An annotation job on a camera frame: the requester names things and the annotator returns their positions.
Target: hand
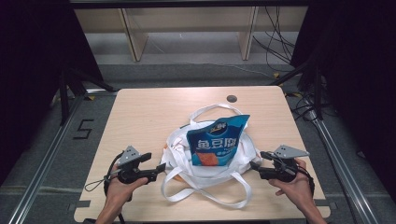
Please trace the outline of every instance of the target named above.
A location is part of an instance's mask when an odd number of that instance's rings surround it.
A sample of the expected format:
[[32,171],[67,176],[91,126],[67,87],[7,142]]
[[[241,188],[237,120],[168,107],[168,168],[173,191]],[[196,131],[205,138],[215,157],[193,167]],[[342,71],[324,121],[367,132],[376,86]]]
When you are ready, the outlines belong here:
[[[112,171],[115,170],[117,170],[117,165],[113,166]],[[134,183],[123,184],[113,176],[108,186],[105,207],[96,219],[96,223],[112,223],[121,213],[123,205],[133,195],[134,190],[145,185],[148,181],[144,177],[137,179]]]
[[[306,168],[305,161],[299,159],[295,159],[295,161],[299,167]],[[309,180],[306,175],[298,172],[297,176],[289,183],[282,182],[278,179],[270,179],[268,183],[274,187],[280,188],[280,190],[276,192],[276,196],[286,194],[291,202],[303,212],[309,223],[326,223],[315,206],[309,187]]]

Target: blue snack bag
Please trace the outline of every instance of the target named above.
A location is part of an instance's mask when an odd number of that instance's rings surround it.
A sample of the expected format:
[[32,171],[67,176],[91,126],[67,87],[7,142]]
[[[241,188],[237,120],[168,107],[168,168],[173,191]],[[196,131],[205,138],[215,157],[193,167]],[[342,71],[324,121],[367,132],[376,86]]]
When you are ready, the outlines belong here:
[[187,132],[192,165],[224,166],[233,158],[250,115],[217,119],[202,129]]

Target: gray floor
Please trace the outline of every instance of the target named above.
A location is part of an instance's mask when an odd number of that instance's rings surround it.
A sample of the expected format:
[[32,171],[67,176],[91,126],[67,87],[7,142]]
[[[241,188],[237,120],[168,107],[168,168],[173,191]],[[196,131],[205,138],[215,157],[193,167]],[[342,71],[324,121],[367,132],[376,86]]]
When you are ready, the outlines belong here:
[[[263,44],[269,38],[256,35]],[[290,42],[296,33],[285,34]],[[242,61],[234,33],[182,33],[152,34],[148,39],[142,60],[132,62],[124,34],[87,35],[92,51],[100,65],[107,84],[118,88],[155,88],[184,86],[267,85],[276,71],[267,66],[291,69],[276,57],[268,57],[257,43],[253,42],[248,61]],[[281,51],[281,46],[273,46]],[[284,84],[285,92],[296,92],[296,77]],[[96,87],[87,84],[88,89]],[[25,223],[74,223],[74,206],[82,192],[85,178],[91,168],[95,150],[99,144],[106,120],[115,99],[114,94],[96,93],[93,100],[84,100],[70,122],[59,151],[41,185],[40,191]],[[299,97],[287,97],[290,108],[299,103]],[[395,223],[396,206],[378,181],[375,173],[359,151],[342,119],[336,112],[324,109],[324,120],[332,138],[342,152],[347,167],[369,202],[378,223]],[[92,128],[88,139],[78,140],[82,134],[77,129],[84,119],[92,119],[83,125]],[[17,207],[24,190],[31,182],[45,157],[48,148],[59,130],[60,103],[55,100],[41,131],[36,134],[31,148],[25,151],[15,165],[7,181],[0,189],[0,223],[7,223]],[[332,168],[327,151],[320,141],[315,126],[303,119],[296,120],[311,160],[318,174],[318,181],[325,192],[332,214],[332,223],[354,223],[348,200],[342,185]],[[357,223],[363,223],[361,213],[351,202]],[[271,223],[305,223],[304,220],[277,220]]]

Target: wooden table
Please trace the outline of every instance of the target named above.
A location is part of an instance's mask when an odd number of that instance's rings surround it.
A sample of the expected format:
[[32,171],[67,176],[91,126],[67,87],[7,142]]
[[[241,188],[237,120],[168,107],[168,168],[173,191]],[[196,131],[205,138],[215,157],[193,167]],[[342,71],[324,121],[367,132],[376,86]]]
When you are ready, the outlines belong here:
[[[227,102],[227,96],[237,97],[235,103]],[[226,103],[249,114],[247,134],[257,149],[273,151],[284,144],[304,149],[304,143],[292,118],[290,109],[279,87],[202,87],[121,90],[113,105],[86,183],[103,178],[112,160],[127,146],[132,145],[141,154],[152,153],[152,159],[141,163],[139,168],[153,169],[162,157],[168,135],[189,122],[189,114],[198,108]],[[232,111],[216,108],[197,120],[218,119],[233,116]],[[316,200],[325,200],[317,175],[309,158],[307,170],[316,181]],[[273,167],[270,161],[263,166]],[[165,173],[156,182],[139,188],[130,203],[124,205],[125,220],[139,222],[156,221],[209,221],[209,220],[269,220],[281,218],[304,218],[303,214],[286,196],[275,196],[276,188],[261,180],[256,171],[247,171],[243,177],[252,187],[253,198],[242,209],[225,208],[204,196],[194,193],[187,199],[170,203],[161,195]],[[91,201],[89,207],[79,207],[75,220],[96,218],[105,204],[103,185],[94,191],[83,191],[81,201]],[[169,194],[185,187],[177,182],[168,185]],[[228,181],[207,189],[226,202],[244,199],[243,188],[236,181]],[[328,206],[319,206],[324,217],[330,215]]]

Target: white bag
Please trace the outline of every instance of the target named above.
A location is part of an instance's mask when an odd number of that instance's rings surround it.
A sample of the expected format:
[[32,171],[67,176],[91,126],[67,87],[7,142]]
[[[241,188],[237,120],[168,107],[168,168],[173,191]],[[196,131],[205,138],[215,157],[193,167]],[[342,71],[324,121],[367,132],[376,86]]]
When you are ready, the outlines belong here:
[[[195,122],[194,119],[207,110],[215,107],[231,109],[236,114],[242,115],[241,111],[226,104],[216,104],[203,107],[190,115],[190,125],[186,125],[173,131],[166,141],[167,148],[163,150],[161,163],[166,163],[165,172],[167,175],[163,180],[161,192],[163,197],[170,202],[181,201],[194,192],[199,192],[217,203],[232,208],[242,208],[251,200],[251,187],[244,180],[241,174],[250,169],[250,161],[260,163],[262,162],[262,158],[260,157],[260,151],[254,147],[253,142],[245,132],[241,133],[238,149],[228,166],[194,166],[191,164],[191,152],[186,138],[187,131],[201,129],[212,124],[214,120]],[[177,175],[188,183],[191,188],[183,189],[173,196],[167,196],[165,194],[166,185]],[[215,186],[233,178],[241,183],[245,189],[247,197],[242,202],[224,203],[204,190],[205,188]]]

